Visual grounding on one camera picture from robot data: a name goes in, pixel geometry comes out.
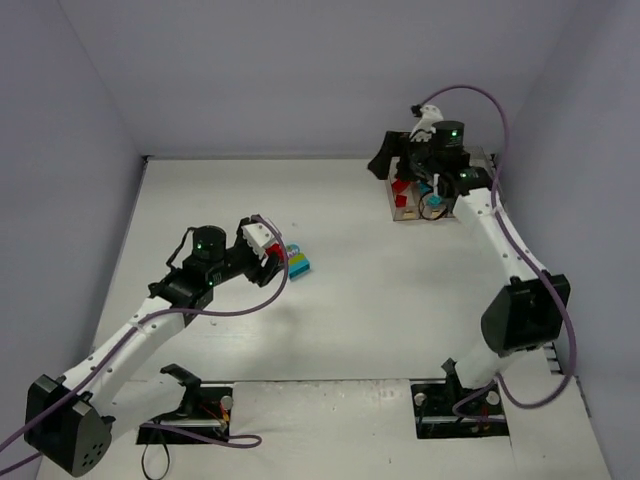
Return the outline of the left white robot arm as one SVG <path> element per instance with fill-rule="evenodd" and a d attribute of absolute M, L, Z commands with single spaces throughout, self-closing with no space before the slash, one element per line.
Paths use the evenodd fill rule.
<path fill-rule="evenodd" d="M 111 443 L 163 415 L 186 418 L 202 402 L 200 379 L 177 364 L 150 380 L 131 377 L 199 316 L 211 315 L 214 290 L 239 276 L 258 287 L 288 276 L 280 232 L 259 215 L 244 218 L 234 243 L 216 226 L 190 227 L 192 244 L 125 324 L 86 359 L 56 378 L 41 375 L 27 393 L 24 440 L 67 474 L 86 475 Z"/>

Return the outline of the teal green monster lego stack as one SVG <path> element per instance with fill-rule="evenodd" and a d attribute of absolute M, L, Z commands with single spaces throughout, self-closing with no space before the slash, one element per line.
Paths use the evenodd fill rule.
<path fill-rule="evenodd" d="M 288 257 L 288 278 L 293 281 L 311 270 L 311 263 L 297 244 L 286 246 Z"/>

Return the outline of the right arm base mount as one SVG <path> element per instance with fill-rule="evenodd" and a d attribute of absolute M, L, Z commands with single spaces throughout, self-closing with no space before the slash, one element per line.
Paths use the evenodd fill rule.
<path fill-rule="evenodd" d="M 419 440 L 482 439 L 510 435 L 498 386 L 463 389 L 453 382 L 411 381 Z"/>

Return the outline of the multicolour lego block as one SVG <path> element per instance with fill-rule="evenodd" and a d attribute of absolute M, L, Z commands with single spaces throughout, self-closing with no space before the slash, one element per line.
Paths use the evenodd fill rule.
<path fill-rule="evenodd" d="M 268 257 L 270 257 L 272 255 L 276 255 L 280 262 L 284 261 L 283 249 L 281 248 L 281 246 L 278 243 L 275 243 L 275 244 L 271 245 L 270 247 L 268 247 L 265 250 L 265 253 L 267 254 Z"/>

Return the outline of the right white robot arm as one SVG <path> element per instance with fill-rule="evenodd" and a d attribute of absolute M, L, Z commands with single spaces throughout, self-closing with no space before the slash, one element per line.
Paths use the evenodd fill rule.
<path fill-rule="evenodd" d="M 515 231 L 495 176 L 473 161 L 459 121 L 422 120 L 412 131 L 388 131 L 369 162 L 379 180 L 424 181 L 437 207 L 470 233 L 499 276 L 496 294 L 480 316 L 476 344 L 454 362 L 454 374 L 466 389 L 479 389 L 524 353 L 556 340 L 566 328 L 570 283 L 552 274 L 531 254 Z"/>

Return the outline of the red lego brick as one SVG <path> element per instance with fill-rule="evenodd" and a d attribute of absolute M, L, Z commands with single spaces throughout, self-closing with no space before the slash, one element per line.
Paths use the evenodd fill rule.
<path fill-rule="evenodd" d="M 400 179 L 396 179 L 392 184 L 392 191 L 395 194 L 401 194 L 402 192 L 404 192 L 409 186 L 411 185 L 410 181 L 405 181 L 405 180 L 400 180 Z"/>

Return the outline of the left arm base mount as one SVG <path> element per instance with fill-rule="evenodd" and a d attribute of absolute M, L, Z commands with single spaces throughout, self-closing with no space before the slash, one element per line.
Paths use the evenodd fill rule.
<path fill-rule="evenodd" d="M 188 415 L 170 412 L 152 419 L 153 423 L 227 443 L 230 435 L 233 385 L 205 383 L 200 387 L 200 399 Z M 200 445 L 204 441 L 175 432 L 141 426 L 136 434 L 137 445 Z"/>

